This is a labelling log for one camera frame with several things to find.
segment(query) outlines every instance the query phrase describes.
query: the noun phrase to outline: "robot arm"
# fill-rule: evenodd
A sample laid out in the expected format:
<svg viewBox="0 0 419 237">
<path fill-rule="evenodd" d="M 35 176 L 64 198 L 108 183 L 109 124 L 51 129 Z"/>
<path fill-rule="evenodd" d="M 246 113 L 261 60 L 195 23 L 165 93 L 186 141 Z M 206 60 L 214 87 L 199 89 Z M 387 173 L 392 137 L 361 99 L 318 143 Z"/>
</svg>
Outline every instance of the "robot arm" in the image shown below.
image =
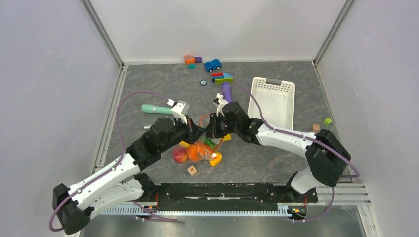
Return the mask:
<svg viewBox="0 0 419 237">
<path fill-rule="evenodd" d="M 236 133 L 247 143 L 278 147 L 307 159 L 309 167 L 294 174 L 287 183 L 290 187 L 290 196 L 304 194 L 320 184 L 334 187 L 346 169 L 346 163 L 339 157 L 324 151 L 323 147 L 310 140 L 321 141 L 348 161 L 351 159 L 348 151 L 328 130 L 322 129 L 316 134 L 281 128 L 285 132 L 275 132 L 262 120 L 249 118 L 237 102 L 228 103 L 221 94 L 217 95 L 214 103 L 217 105 L 217 113 L 211 114 L 206 129 L 207 137 L 222 138 L 229 133 Z"/>
<path fill-rule="evenodd" d="M 204 130 L 196 126 L 187 116 L 188 109 L 189 105 L 183 101 L 175 103 L 172 108 L 175 120 L 157 119 L 148 132 L 127 147 L 124 158 L 118 166 L 114 167 L 120 157 L 76 184 L 69 187 L 60 184 L 54 188 L 54 210 L 70 194 L 77 192 L 57 211 L 57 217 L 66 234 L 70 235 L 81 230 L 97 214 L 112 206 L 145 195 L 147 185 L 146 188 L 144 186 L 149 181 L 148 176 L 135 174 L 160 160 L 161 153 L 169 148 L 181 141 L 194 143 L 204 133 Z M 135 175 L 134 179 L 115 187 L 132 175 Z M 82 189 L 83 185 L 93 179 L 95 180 L 93 183 Z"/>
</svg>

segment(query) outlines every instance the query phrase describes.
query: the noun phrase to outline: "black mounting base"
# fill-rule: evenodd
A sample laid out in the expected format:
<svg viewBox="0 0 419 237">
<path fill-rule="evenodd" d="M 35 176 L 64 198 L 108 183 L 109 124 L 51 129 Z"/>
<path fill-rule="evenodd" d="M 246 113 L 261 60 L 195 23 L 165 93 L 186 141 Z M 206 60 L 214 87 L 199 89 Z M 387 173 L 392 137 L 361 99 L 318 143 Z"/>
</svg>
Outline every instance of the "black mounting base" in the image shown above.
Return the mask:
<svg viewBox="0 0 419 237">
<path fill-rule="evenodd" d="M 275 211 L 278 203 L 304 203 L 304 194 L 289 197 L 289 187 L 274 183 L 161 183 L 155 190 L 160 211 Z M 318 202 L 316 189 L 306 196 Z"/>
</svg>

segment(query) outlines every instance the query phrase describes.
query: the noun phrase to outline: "white wall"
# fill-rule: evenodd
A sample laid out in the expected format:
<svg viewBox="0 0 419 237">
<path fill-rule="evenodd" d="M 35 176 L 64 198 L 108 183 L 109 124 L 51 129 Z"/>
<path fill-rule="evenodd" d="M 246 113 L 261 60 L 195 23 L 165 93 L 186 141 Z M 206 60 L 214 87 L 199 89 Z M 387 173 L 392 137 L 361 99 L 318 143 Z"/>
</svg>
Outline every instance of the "white wall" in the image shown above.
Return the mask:
<svg viewBox="0 0 419 237">
<path fill-rule="evenodd" d="M 52 189 L 91 172 L 118 67 L 79 0 L 1 1 L 0 22 L 0 235 L 61 237 Z"/>
<path fill-rule="evenodd" d="M 359 0 L 319 65 L 383 237 L 418 236 L 419 1 Z"/>
<path fill-rule="evenodd" d="M 345 0 L 92 0 L 125 62 L 311 60 Z"/>
</svg>

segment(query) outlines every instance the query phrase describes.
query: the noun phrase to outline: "toy fruit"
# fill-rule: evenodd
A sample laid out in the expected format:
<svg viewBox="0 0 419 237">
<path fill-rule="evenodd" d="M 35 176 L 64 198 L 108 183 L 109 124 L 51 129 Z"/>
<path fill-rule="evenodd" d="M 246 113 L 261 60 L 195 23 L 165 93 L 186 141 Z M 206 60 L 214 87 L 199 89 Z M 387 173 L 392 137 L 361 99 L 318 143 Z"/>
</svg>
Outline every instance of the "toy fruit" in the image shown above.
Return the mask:
<svg viewBox="0 0 419 237">
<path fill-rule="evenodd" d="M 176 163 L 182 164 L 187 161 L 188 153 L 185 148 L 177 146 L 173 149 L 172 157 Z"/>
<path fill-rule="evenodd" d="M 198 146 L 197 145 L 195 145 L 195 144 L 189 145 L 189 147 L 186 148 L 186 153 L 188 154 L 188 158 L 191 161 L 193 161 L 193 162 L 199 161 Z"/>
</svg>

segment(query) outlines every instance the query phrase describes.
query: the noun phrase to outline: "lego brick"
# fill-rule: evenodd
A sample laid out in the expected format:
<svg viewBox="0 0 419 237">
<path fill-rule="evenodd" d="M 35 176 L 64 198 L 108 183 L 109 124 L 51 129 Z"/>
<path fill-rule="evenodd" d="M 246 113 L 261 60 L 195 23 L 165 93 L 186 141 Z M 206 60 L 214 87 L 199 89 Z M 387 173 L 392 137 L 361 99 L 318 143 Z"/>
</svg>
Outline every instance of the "lego brick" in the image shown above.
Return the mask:
<svg viewBox="0 0 419 237">
<path fill-rule="evenodd" d="M 202 63 L 201 57 L 195 57 L 195 63 Z"/>
<path fill-rule="evenodd" d="M 228 73 L 224 73 L 224 78 L 233 78 L 233 76 Z"/>
<path fill-rule="evenodd" d="M 215 84 L 223 84 L 223 82 L 228 81 L 229 83 L 233 83 L 233 78 L 219 78 L 215 79 Z"/>
<path fill-rule="evenodd" d="M 193 176 L 197 173 L 196 168 L 194 166 L 191 166 L 188 168 L 188 172 Z"/>
<path fill-rule="evenodd" d="M 223 76 L 214 76 L 214 77 L 212 77 L 212 79 L 222 79 L 222 78 L 224 78 Z"/>
<path fill-rule="evenodd" d="M 323 123 L 327 126 L 327 125 L 332 123 L 332 120 L 330 118 L 327 118 L 323 121 Z"/>
<path fill-rule="evenodd" d="M 313 124 L 313 125 L 311 126 L 311 131 L 312 131 L 312 132 L 315 132 L 315 133 L 320 132 L 320 125 L 318 125 L 318 124 Z"/>
</svg>

